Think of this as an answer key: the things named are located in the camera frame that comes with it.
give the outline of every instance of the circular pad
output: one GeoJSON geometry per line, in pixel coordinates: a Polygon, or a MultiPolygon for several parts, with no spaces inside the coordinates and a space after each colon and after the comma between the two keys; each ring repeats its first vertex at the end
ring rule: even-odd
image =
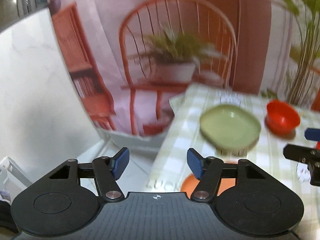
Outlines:
{"type": "Polygon", "coordinates": [[[256,192],[244,198],[244,206],[257,214],[270,214],[281,207],[281,201],[269,193],[256,192]]]}
{"type": "Polygon", "coordinates": [[[277,236],[301,221],[301,199],[287,187],[259,179],[227,189],[216,200],[218,217],[229,227],[250,236],[277,236]]]}
{"type": "Polygon", "coordinates": [[[97,197],[77,183],[41,180],[13,201],[11,214],[20,231],[54,237],[86,226],[98,213],[97,197]]]}
{"type": "Polygon", "coordinates": [[[47,193],[36,198],[35,208],[41,213],[57,214],[65,211],[71,205],[71,198],[63,193],[47,193]]]}

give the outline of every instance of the metal pivot screw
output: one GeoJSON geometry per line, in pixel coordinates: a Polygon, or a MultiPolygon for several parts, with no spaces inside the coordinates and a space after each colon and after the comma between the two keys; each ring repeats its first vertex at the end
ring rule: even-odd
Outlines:
{"type": "Polygon", "coordinates": [[[210,194],[206,191],[200,190],[194,193],[194,196],[198,199],[206,199],[210,196],[210,194]]]}
{"type": "Polygon", "coordinates": [[[106,193],[106,197],[110,199],[117,199],[121,197],[121,193],[116,190],[112,190],[106,193]]]}

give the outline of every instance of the orange plate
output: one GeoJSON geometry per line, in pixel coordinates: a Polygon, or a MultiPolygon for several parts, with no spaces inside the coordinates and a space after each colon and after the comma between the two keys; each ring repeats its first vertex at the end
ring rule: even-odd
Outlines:
{"type": "MultiPolygon", "coordinates": [[[[193,174],[190,174],[182,184],[181,192],[186,192],[188,198],[190,198],[192,192],[198,185],[199,180],[193,174]]],[[[221,179],[218,196],[224,192],[226,189],[233,187],[236,184],[236,179],[221,179]]]]}

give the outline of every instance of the blue gripper pad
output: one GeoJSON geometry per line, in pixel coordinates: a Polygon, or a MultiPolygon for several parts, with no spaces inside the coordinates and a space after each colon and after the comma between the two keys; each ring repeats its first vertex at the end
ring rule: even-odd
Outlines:
{"type": "Polygon", "coordinates": [[[188,150],[187,163],[196,179],[201,179],[202,175],[204,174],[201,159],[203,159],[201,155],[194,153],[192,149],[188,150]]]}
{"type": "Polygon", "coordinates": [[[320,142],[320,129],[308,128],[304,132],[304,137],[309,141],[320,142]]]}
{"type": "Polygon", "coordinates": [[[128,148],[122,148],[114,157],[115,163],[111,171],[115,180],[120,179],[122,173],[127,167],[130,159],[130,152],[128,148]]]}

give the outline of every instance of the checkered tablecloth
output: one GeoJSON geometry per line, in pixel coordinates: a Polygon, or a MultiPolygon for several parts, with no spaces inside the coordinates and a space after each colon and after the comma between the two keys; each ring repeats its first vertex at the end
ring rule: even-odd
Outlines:
{"type": "Polygon", "coordinates": [[[186,153],[190,147],[197,150],[203,157],[216,156],[224,161],[236,161],[240,158],[219,155],[199,131],[200,115],[208,108],[222,102],[238,105],[260,120],[262,130],[259,141],[244,158],[264,169],[299,195],[305,211],[296,233],[302,240],[319,240],[320,187],[311,186],[308,181],[299,180],[297,162],[286,160],[282,154],[287,143],[306,147],[315,146],[315,142],[304,138],[306,128],[320,128],[320,114],[313,111],[297,108],[301,116],[301,124],[296,129],[296,136],[293,139],[280,139],[271,134],[264,125],[268,100],[192,84],[184,95],[179,95],[170,101],[175,119],[154,162],[144,190],[147,192],[180,191],[183,181],[191,174],[186,159],[186,153]]]}

